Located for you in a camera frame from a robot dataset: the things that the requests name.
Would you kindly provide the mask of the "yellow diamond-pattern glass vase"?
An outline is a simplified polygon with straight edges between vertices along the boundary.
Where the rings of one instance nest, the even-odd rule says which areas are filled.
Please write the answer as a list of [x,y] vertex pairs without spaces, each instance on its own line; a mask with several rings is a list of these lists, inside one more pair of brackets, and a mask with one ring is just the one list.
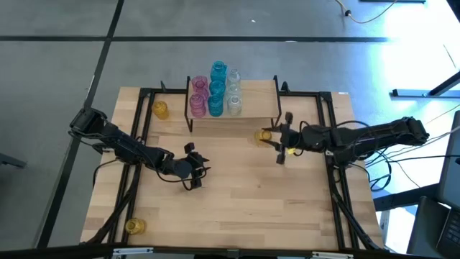
[[169,110],[164,101],[155,101],[152,105],[152,112],[160,120],[166,120],[169,117]]

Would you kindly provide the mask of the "wooden shelf with black frame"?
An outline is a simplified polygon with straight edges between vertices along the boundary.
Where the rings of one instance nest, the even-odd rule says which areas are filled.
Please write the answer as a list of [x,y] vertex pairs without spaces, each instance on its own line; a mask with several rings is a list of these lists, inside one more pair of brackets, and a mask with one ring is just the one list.
[[271,80],[242,80],[241,95],[242,109],[240,114],[231,115],[228,112],[227,105],[224,104],[223,114],[219,117],[213,117],[208,112],[206,115],[198,118],[194,117],[190,110],[190,97],[193,94],[193,84],[190,76],[186,81],[185,94],[185,111],[184,116],[187,122],[189,132],[193,131],[194,120],[204,119],[271,119],[272,125],[276,125],[281,117],[280,104],[280,87],[276,75]]

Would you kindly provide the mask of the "silver bracket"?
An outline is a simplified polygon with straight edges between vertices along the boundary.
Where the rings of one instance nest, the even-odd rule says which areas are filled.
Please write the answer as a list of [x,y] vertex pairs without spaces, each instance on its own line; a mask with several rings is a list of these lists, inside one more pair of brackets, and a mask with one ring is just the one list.
[[125,247],[113,250],[113,255],[138,255],[153,253],[153,247]]
[[354,259],[352,254],[346,253],[329,253],[329,252],[312,252],[312,259]]

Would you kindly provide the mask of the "pink ribbed glass vase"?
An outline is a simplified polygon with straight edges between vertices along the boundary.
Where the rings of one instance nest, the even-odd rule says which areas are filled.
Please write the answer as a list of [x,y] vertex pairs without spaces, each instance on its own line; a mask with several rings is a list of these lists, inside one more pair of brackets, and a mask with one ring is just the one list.
[[206,115],[205,100],[200,94],[193,94],[190,97],[190,112],[197,118],[201,118]]

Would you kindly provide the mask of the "black metal table frame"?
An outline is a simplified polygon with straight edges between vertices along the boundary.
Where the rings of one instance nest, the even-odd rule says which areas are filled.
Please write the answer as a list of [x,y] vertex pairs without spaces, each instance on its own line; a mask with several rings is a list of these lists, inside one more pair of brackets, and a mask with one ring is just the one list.
[[[293,124],[331,125],[328,108],[337,122],[353,119],[347,93],[281,96],[282,110],[294,114]],[[143,219],[143,234],[129,237],[129,245],[206,247],[228,249],[338,250],[334,213],[323,154],[288,155],[276,164],[270,146],[258,146],[254,133],[269,127],[270,119],[223,120],[193,123],[189,133],[184,117],[185,94],[155,94],[166,102],[170,116],[152,115],[147,136],[158,146],[184,156],[184,145],[210,160],[212,168],[203,187],[186,191],[180,183],[165,183],[142,168],[132,217]],[[93,190],[81,241],[88,241],[113,211],[123,165],[102,167]],[[354,216],[380,247],[382,234],[367,177],[360,168],[347,170]]]

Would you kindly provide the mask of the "black floor beam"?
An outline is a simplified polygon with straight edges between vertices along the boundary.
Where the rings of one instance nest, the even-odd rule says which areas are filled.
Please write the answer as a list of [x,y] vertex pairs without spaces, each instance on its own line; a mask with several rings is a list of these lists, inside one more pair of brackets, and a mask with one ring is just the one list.
[[418,204],[422,196],[426,196],[428,198],[436,198],[438,189],[439,184],[436,183],[429,186],[415,188],[409,191],[381,196],[374,199],[374,207],[377,212],[382,212],[399,207],[412,206]]

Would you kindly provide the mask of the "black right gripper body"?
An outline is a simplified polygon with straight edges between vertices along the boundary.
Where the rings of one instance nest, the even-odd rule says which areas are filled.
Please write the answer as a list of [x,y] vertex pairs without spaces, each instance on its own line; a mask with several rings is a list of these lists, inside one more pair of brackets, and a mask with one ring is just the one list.
[[289,148],[301,149],[300,154],[294,153],[295,156],[302,155],[304,151],[304,140],[302,135],[302,130],[304,127],[308,126],[309,123],[306,121],[301,121],[299,123],[299,129],[297,131],[291,129],[293,123],[293,114],[291,112],[285,113],[285,123],[281,123],[283,126],[283,131],[280,133],[280,143],[283,145],[283,150],[278,151],[276,163],[280,165],[285,164],[286,159],[286,150]]

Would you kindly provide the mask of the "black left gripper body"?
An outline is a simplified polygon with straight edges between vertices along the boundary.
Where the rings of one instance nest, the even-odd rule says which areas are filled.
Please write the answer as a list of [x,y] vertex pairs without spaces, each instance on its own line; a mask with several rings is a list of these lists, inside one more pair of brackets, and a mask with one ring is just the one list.
[[173,175],[180,178],[186,190],[193,190],[202,186],[205,176],[205,158],[195,151],[195,144],[189,142],[184,146],[184,158],[172,157]]

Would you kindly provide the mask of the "black front crossbar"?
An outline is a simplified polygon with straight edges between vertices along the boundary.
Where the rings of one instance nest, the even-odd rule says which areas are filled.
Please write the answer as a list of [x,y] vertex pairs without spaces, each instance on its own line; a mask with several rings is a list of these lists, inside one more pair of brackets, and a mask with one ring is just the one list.
[[0,259],[94,259],[111,256],[113,250],[125,247],[153,247],[154,252],[149,254],[191,254],[217,255],[225,258],[243,257],[302,257],[312,259],[312,252],[346,253],[352,254],[354,259],[435,259],[419,255],[390,253],[384,250],[353,250],[337,251],[320,250],[263,250],[240,248],[199,248],[199,247],[165,247],[165,246],[128,246],[123,243],[110,244],[82,244],[62,247],[32,248],[26,250],[0,251]]

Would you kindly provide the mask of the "black stand base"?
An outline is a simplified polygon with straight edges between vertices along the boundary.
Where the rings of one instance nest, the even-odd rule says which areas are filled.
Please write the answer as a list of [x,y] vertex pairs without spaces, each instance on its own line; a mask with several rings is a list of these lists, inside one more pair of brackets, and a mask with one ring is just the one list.
[[430,90],[396,88],[390,92],[392,97],[401,98],[460,98],[460,90],[453,90],[460,86],[460,71],[452,75],[443,83]]

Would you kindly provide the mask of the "blue rippled glass vase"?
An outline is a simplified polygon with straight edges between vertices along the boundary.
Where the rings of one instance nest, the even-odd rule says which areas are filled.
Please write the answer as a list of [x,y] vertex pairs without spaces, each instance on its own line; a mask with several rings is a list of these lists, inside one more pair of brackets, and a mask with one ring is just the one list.
[[220,117],[224,112],[224,98],[221,95],[213,95],[208,98],[208,111],[212,117]]

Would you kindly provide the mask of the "dark furniture foot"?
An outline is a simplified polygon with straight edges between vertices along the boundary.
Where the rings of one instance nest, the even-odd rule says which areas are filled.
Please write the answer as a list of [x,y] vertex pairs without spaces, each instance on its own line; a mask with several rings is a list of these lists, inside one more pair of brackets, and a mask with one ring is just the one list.
[[16,168],[24,168],[26,166],[26,162],[13,158],[12,156],[5,155],[0,153],[0,164],[2,165],[12,165]]

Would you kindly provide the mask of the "tall yellow glass vase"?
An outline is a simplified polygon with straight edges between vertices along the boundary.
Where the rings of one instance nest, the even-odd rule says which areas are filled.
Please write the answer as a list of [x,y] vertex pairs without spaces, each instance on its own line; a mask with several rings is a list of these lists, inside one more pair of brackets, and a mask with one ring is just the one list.
[[270,131],[259,129],[254,133],[254,142],[257,147],[270,147],[265,140],[272,140],[272,134]]

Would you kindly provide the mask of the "dark grey monitor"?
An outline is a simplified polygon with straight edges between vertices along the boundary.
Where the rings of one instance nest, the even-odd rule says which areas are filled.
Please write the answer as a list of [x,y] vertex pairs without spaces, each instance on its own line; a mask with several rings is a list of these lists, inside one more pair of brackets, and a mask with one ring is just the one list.
[[445,204],[460,210],[460,110],[455,112],[448,139],[446,157],[439,181],[438,198]]

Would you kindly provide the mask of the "black laptop keyboard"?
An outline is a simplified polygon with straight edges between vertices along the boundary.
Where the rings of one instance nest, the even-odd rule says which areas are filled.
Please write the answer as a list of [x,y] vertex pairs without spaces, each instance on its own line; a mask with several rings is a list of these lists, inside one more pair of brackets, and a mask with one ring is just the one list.
[[460,259],[460,211],[448,213],[436,248],[447,258]]

